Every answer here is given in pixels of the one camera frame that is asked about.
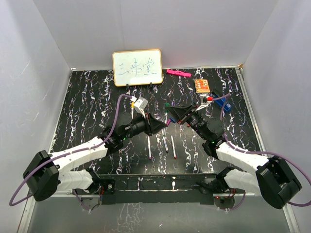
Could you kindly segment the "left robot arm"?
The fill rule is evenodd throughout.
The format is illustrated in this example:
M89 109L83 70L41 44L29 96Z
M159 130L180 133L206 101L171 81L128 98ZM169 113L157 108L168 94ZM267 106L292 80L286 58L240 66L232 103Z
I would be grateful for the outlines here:
M116 122L101 134L76 147L64 151L38 152L23 173L23 178L36 201L43 201L55 192L82 189L94 194L100 189L98 176L91 169L74 171L92 160L111 155L124 146L127 139L140 133L152 136L166 128L166 123L150 113L121 113Z

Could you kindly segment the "blue stapler tool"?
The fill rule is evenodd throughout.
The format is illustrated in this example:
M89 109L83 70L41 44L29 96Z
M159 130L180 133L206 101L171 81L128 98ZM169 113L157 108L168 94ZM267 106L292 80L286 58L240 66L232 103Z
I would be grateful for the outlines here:
M224 96L223 93L219 92L218 90L214 89L212 90L212 97L215 98L219 98L221 96ZM225 102L225 98L219 99L219 100L215 100L215 103L217 103L220 107L223 106L223 104L225 104L224 106L224 111L225 112L230 112L231 111L231 105L228 102Z

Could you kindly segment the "white pen purple tip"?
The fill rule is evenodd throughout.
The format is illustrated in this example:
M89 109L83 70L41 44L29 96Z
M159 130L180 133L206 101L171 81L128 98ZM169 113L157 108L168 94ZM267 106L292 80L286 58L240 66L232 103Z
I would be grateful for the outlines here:
M150 136L147 137L148 140L148 154L149 154L149 160L152 159L152 153L151 153L151 141L150 141Z

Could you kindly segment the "white pen green tip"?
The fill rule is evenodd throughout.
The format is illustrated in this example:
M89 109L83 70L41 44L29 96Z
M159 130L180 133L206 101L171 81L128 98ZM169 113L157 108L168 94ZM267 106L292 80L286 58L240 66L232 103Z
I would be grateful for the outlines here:
M167 124L167 120L168 120L168 111L165 110L165 124Z

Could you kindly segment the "pink plastic clip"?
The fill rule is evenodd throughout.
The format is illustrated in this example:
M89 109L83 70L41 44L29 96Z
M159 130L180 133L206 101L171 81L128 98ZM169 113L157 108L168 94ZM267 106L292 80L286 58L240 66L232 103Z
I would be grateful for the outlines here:
M177 75L177 76L182 76L182 77L187 77L187 78L191 77L191 73L187 73L187 72L183 72L179 70L172 70L172 69L167 69L167 74Z

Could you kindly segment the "orange card pack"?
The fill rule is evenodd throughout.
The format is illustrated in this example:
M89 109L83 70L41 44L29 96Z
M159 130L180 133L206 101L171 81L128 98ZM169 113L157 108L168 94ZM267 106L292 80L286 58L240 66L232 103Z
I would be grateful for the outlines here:
M204 94L204 93L210 92L208 80L206 80L206 79L195 79L194 84L195 84L196 93Z

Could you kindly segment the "white pen red tip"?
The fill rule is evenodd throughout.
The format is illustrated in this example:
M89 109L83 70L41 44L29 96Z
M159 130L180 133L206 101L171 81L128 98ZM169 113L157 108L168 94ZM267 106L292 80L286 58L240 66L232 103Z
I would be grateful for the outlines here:
M175 143L174 143L174 139L172 135L171 135L171 143L172 143L172 149L173 149L173 157L174 159L177 159L176 151L175 151Z

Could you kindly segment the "white pen blue tip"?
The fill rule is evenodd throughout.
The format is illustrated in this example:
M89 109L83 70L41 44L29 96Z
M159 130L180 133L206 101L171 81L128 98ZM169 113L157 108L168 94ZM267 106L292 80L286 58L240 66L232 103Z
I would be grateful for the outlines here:
M167 142L166 142L166 138L165 138L165 134L162 133L162 140L163 140L163 144L164 144L164 148L165 148L165 151L166 153L169 152L169 149L168 149L168 145L167 145Z

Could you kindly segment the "small whiteboard with wooden frame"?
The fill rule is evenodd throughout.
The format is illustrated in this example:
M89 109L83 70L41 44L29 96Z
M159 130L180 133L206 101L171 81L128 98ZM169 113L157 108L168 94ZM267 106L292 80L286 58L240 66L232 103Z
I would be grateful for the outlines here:
M117 87L161 84L161 51L132 50L112 54L114 84Z

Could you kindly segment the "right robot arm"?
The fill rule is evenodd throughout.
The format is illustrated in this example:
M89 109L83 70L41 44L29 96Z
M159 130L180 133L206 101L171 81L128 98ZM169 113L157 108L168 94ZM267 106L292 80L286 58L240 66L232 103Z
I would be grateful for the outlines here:
M208 188L224 193L231 189L251 192L276 209L282 209L301 190L300 181L283 158L251 154L230 146L223 136L223 122L214 117L204 118L197 108L192 104L167 106L166 110L176 123L187 123L204 140L202 146L207 155L232 164L217 174Z

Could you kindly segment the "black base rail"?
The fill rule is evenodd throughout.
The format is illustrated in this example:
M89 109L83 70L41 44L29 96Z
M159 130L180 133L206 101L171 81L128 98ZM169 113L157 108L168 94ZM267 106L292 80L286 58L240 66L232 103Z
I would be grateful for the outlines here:
M200 203L213 205L217 197L233 198L241 190L212 188L215 174L100 175L90 191L77 188L82 197L99 199L102 205L121 203Z

